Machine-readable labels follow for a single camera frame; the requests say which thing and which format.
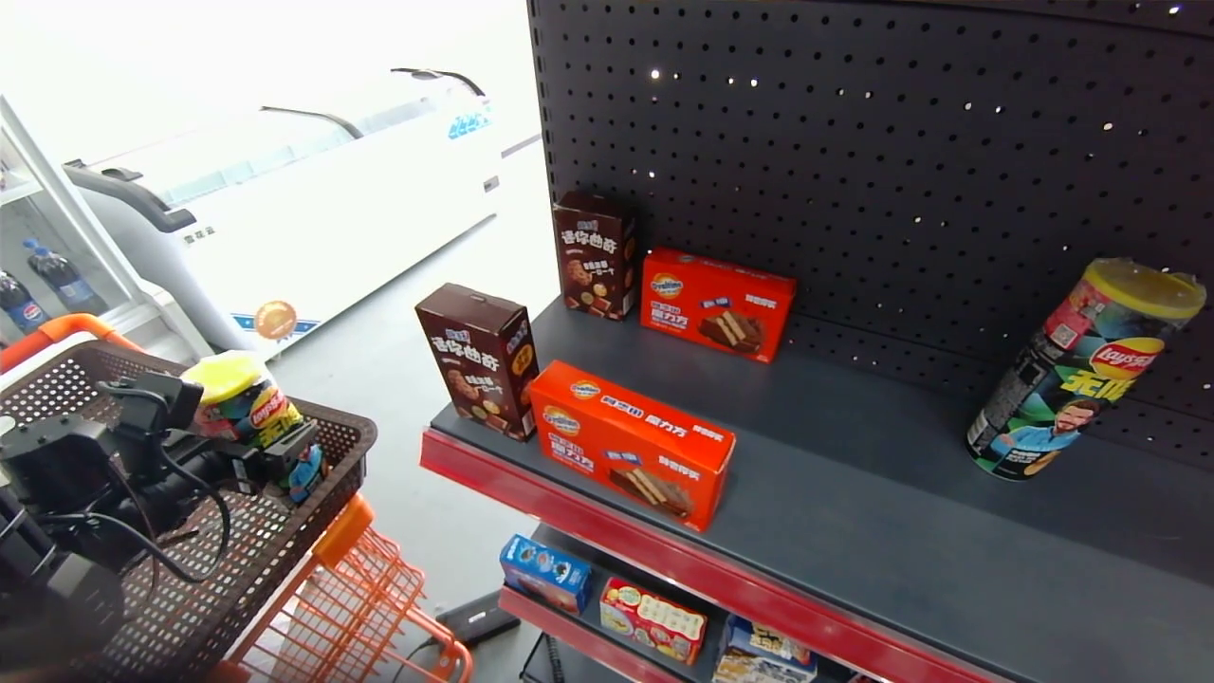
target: yellow lid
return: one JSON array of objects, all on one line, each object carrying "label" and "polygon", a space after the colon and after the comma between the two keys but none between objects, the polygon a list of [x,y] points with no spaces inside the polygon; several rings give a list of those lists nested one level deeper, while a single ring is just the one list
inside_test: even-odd
[{"label": "yellow lid", "polygon": [[1168,320],[1187,320],[1206,304],[1206,286],[1191,274],[1163,272],[1129,258],[1096,258],[1083,278],[1118,303]]},{"label": "yellow lid", "polygon": [[248,352],[223,352],[208,357],[181,374],[186,382],[203,386],[202,405],[227,402],[253,387],[266,375],[266,366]]}]

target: orange wafer box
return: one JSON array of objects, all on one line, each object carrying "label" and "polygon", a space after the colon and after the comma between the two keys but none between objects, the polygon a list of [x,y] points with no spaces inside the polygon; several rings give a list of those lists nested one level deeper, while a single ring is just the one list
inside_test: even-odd
[{"label": "orange wafer box", "polygon": [[796,280],[659,246],[645,258],[641,324],[770,364]]},{"label": "orange wafer box", "polygon": [[532,382],[550,459],[704,531],[725,488],[732,432],[561,362]]}]

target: orange shopping cart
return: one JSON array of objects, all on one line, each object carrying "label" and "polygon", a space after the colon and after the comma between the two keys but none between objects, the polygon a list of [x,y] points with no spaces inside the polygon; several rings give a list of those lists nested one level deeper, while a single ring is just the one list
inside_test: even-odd
[{"label": "orange shopping cart", "polygon": [[[70,345],[80,331],[103,341],[87,341],[39,369],[19,371],[22,377],[4,395],[6,410],[22,420],[64,411],[104,420],[113,417],[113,408],[91,391],[97,380],[182,370],[142,355],[121,334],[83,313],[50,320],[5,349],[0,370],[12,372],[50,347]],[[10,381],[6,387],[13,383],[11,376],[5,380]],[[357,493],[361,459],[374,442],[374,426],[305,402],[296,404],[319,419],[319,440],[327,454],[344,457],[341,465],[291,516],[256,499],[229,501],[243,520],[234,531],[246,539],[234,540],[209,587],[178,586],[169,579],[155,588],[155,581],[148,580],[148,563],[132,571],[125,588],[131,599],[143,601],[147,614],[119,632],[96,661],[78,668],[80,673],[112,681],[206,673],[208,681],[223,683],[319,683],[386,675],[410,682],[467,683],[473,667],[467,648],[416,605],[424,597],[425,575],[402,559],[399,546],[371,529],[374,514]],[[205,527],[206,511],[199,514],[197,524]],[[188,551],[182,545],[174,552]],[[256,616],[261,605],[266,607]],[[242,634],[250,621],[253,626]],[[427,637],[427,643],[438,647],[429,668],[392,649],[393,642],[413,636]],[[412,676],[401,676],[404,671]]]}]

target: brown plastic basket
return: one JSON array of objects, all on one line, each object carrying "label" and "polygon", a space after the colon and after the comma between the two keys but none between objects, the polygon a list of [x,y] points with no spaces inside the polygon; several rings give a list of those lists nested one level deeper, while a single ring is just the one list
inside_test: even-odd
[{"label": "brown plastic basket", "polygon": [[[0,415],[18,425],[80,414],[110,423],[117,404],[96,389],[97,382],[137,377],[153,371],[178,375],[185,369],[153,357],[90,341],[59,354],[0,395]],[[261,607],[273,596],[308,548],[337,517],[363,483],[375,423],[341,411],[295,402],[320,426],[319,443],[333,466],[328,479],[305,505],[285,512],[266,499],[225,494],[232,510],[232,540],[212,579],[189,585],[159,571],[155,592],[151,562],[125,580],[127,624],[98,655],[72,662],[72,678],[114,681],[181,681],[205,676],[219,662]],[[198,537],[174,546],[169,554],[191,571],[205,569],[219,546],[219,512],[199,506],[183,529]]]}]

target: gray floor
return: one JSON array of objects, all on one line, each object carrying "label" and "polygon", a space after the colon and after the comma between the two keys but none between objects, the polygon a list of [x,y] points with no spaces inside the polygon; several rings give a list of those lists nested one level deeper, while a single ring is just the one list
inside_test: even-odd
[{"label": "gray floor", "polygon": [[[413,306],[443,281],[518,301],[533,314],[558,292],[543,148],[531,144],[503,164],[497,218],[327,323],[271,366],[290,394],[375,421],[379,442],[368,456],[363,494],[375,510],[374,528],[426,573],[431,614],[500,586],[498,552],[512,534],[535,528],[534,519],[418,466],[421,432],[448,397]],[[517,681],[535,636],[524,626],[482,645],[473,681]],[[412,649],[414,642],[399,647]]]}]

